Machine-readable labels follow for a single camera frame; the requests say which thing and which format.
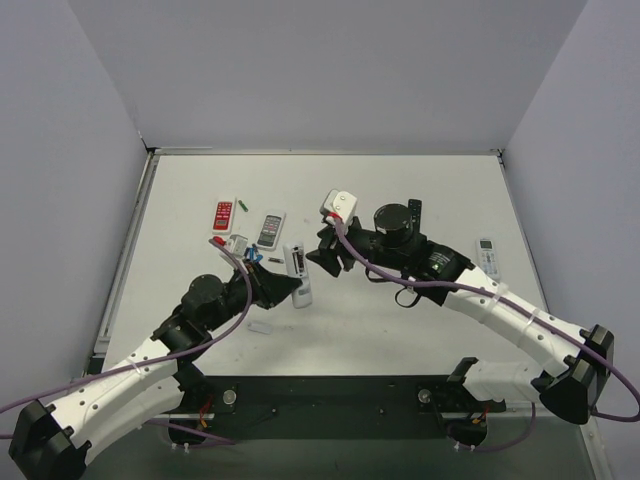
remote control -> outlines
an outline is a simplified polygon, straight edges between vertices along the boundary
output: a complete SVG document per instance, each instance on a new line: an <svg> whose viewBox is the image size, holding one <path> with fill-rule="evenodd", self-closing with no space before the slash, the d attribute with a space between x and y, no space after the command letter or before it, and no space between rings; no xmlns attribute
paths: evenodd
<svg viewBox="0 0 640 480"><path fill-rule="evenodd" d="M236 199L227 197L224 200L218 200L216 205L216 215L213 220L213 233L225 235L231 232L231 223L233 222L233 214L236 210Z"/></svg>
<svg viewBox="0 0 640 480"><path fill-rule="evenodd" d="M493 280L500 280L500 269L498 268L498 253L496 244L490 238L479 238L476 241L478 252L478 262L480 268Z"/></svg>
<svg viewBox="0 0 640 480"><path fill-rule="evenodd" d="M413 231L420 233L420 221L422 220L422 200L412 198L409 200L409 211L413 222Z"/></svg>
<svg viewBox="0 0 640 480"><path fill-rule="evenodd" d="M267 212L256 242L261 250L273 251L276 249L285 217L286 214L282 210L269 210Z"/></svg>
<svg viewBox="0 0 640 480"><path fill-rule="evenodd" d="M304 258L302 240L286 243L282 247L282 252L284 253L284 263L287 267L287 276L302 280L302 285L291 294L293 308L308 307L313 302L313 297L311 296L311 282L307 271L307 261Z"/></svg>

gray wall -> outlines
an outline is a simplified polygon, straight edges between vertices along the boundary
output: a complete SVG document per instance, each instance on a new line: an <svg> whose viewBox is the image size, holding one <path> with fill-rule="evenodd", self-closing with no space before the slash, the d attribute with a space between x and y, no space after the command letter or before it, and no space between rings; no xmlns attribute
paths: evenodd
<svg viewBox="0 0 640 480"><path fill-rule="evenodd" d="M70 0L151 146L504 147L585 0Z"/></svg>
<svg viewBox="0 0 640 480"><path fill-rule="evenodd" d="M552 311L617 334L640 384L640 3L591 0L509 143L506 171ZM612 380L601 410L634 414ZM640 427L600 421L617 478Z"/></svg>
<svg viewBox="0 0 640 480"><path fill-rule="evenodd" d="M80 373L144 161L67 3L0 2L0 404Z"/></svg>

screw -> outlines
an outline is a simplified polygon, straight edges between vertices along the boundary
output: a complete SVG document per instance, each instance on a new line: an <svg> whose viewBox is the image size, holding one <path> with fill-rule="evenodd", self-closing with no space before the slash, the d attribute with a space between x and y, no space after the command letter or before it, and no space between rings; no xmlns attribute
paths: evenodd
<svg viewBox="0 0 640 480"><path fill-rule="evenodd" d="M431 392L423 388L418 392L418 400L420 403L429 403L431 401Z"/></svg>
<svg viewBox="0 0 640 480"><path fill-rule="evenodd" d="M236 398L238 398L238 396L233 390L227 390L222 394L222 401L225 405L233 405L236 403Z"/></svg>

black remote control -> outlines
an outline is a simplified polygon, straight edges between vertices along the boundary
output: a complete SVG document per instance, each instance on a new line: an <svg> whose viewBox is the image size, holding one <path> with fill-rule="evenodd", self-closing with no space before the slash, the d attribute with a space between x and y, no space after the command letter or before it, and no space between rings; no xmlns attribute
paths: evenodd
<svg viewBox="0 0 640 480"><path fill-rule="evenodd" d="M420 233L420 220L422 220L422 200L409 199L409 211L413 222L413 231Z"/></svg>

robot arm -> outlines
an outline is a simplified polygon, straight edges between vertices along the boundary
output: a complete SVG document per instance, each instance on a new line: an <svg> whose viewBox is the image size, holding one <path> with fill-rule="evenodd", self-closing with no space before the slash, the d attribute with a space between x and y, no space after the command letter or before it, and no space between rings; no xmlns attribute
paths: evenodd
<svg viewBox="0 0 640 480"><path fill-rule="evenodd" d="M410 212L399 204L385 205L374 215L375 230L365 230L355 216L357 199L348 192L333 190L320 213L328 224L318 233L318 249L307 255L337 277L342 269L353 268L356 258L368 262L367 268L385 274L377 267L397 270L404 285L413 281L455 282L490 293L489 298L451 286L415 287L419 296L461 312L526 352L540 365L532 371L528 364L495 364L464 359L452 376L464 381L465 388L479 401L541 401L560 418L577 424L588 421L609 377L609 371L585 355L576 345L554 335L533 321L534 317L565 333L577 344L584 344L611 360L613 335L596 325L587 331L542 312L497 283L464 255L437 244L413 230ZM498 300L511 300L531 312L527 318Z"/></svg>
<svg viewBox="0 0 640 480"><path fill-rule="evenodd" d="M245 261L245 267L251 303L264 309L276 306L302 284L253 261ZM247 297L238 271L227 283L213 275L196 278L171 316L111 371L128 369L46 406L40 401L27 405L18 417L9 455L28 479L80 478L111 443L178 407L185 391L202 386L206 379L193 361L215 342L208 331L239 314ZM157 358L166 360L154 362Z"/></svg>

